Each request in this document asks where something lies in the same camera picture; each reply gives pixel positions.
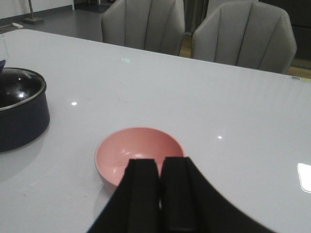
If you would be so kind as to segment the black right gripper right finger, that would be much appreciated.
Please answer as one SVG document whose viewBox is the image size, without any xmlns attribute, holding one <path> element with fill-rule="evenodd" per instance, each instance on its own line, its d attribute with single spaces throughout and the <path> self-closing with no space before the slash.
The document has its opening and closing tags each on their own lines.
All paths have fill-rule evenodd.
<svg viewBox="0 0 311 233">
<path fill-rule="evenodd" d="M 161 175 L 165 233 L 269 233 L 221 195 L 189 157 L 167 157 Z"/>
</svg>

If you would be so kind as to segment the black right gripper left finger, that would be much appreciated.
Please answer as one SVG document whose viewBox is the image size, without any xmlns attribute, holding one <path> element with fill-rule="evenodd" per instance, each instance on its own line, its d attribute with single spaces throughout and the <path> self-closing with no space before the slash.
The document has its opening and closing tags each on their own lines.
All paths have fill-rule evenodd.
<svg viewBox="0 0 311 233">
<path fill-rule="evenodd" d="M 129 160 L 120 184 L 88 232 L 159 232 L 159 175 L 155 160 Z"/>
</svg>

